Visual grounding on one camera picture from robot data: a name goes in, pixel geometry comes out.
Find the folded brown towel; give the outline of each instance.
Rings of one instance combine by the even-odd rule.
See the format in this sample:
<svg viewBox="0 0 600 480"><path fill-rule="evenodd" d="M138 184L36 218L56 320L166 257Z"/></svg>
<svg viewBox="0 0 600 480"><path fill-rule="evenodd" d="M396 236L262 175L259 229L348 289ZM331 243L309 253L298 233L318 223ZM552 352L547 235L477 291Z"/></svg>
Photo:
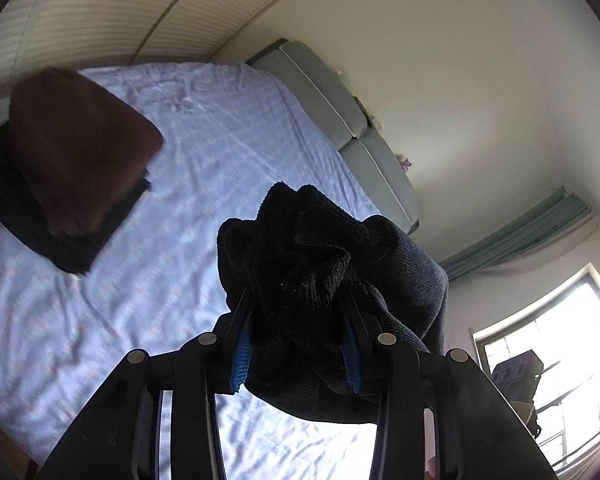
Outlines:
<svg viewBox="0 0 600 480"><path fill-rule="evenodd" d="M160 150L160 131L101 86L48 69L11 94L11 155L54 235L101 230Z"/></svg>
<svg viewBox="0 0 600 480"><path fill-rule="evenodd" d="M8 129L8 124L0 127L0 223L28 248L51 260L59 269L74 274L88 272L102 248L149 188L149 183L141 178L128 195L109 211L97 233L78 237L66 234L53 236L46 228L40 204L11 158Z"/></svg>

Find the dark knit fabric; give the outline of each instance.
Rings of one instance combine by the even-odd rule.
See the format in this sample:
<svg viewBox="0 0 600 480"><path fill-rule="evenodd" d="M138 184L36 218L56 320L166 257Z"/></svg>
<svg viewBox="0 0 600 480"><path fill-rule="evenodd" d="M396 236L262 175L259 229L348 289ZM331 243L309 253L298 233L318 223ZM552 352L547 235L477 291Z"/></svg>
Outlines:
<svg viewBox="0 0 600 480"><path fill-rule="evenodd" d="M256 220L229 219L218 233L218 271L234 310L253 293L247 389L293 416L375 422L378 407L347 383L338 290L415 349L442 353L444 270L390 220L353 219L313 186L283 183Z"/></svg>

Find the teal curtain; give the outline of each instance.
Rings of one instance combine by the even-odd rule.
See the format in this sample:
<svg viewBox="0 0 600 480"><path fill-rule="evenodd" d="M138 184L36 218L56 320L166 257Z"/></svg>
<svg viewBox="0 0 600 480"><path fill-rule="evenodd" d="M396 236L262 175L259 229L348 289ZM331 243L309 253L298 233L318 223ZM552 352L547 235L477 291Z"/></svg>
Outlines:
<svg viewBox="0 0 600 480"><path fill-rule="evenodd" d="M478 243L440 262L449 281L523 254L591 213L579 196L557 189L535 207Z"/></svg>

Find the light blue bed sheet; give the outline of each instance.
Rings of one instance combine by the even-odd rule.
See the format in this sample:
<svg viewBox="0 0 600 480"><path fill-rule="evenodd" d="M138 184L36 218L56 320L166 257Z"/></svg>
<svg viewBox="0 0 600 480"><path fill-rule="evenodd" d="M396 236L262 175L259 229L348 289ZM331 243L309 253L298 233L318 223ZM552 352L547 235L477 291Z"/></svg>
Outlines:
<svg viewBox="0 0 600 480"><path fill-rule="evenodd" d="M216 235L255 218L272 184L313 184L359 219L377 214L344 161L272 75L246 65L146 64L84 72L164 136L152 190L76 277L0 224L0 426L42 463L133 348L159 354L227 311ZM0 123L8 102L0 101ZM218 398L229 479L368 478L376 427L295 419L244 387ZM170 396L160 443L169 470Z"/></svg>

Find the folded black cloth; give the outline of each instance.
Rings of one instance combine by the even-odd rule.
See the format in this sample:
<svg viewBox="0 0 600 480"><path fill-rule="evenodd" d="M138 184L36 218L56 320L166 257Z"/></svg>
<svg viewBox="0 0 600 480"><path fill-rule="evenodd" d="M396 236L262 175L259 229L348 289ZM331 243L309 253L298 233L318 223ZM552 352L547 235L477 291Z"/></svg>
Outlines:
<svg viewBox="0 0 600 480"><path fill-rule="evenodd" d="M218 271L234 310L253 294L247 389L293 416L375 422L375 400L353 395L340 352L339 288L386 332L442 353L448 281L390 220L353 219L313 186L275 184L256 220L218 233Z"/></svg>
<svg viewBox="0 0 600 480"><path fill-rule="evenodd" d="M84 274L91 269L100 250L147 189L149 183L141 178L131 192L113 206L96 233L79 237L53 236L47 228L42 206L11 158L7 126L0 127L0 222L27 247L65 272Z"/></svg>

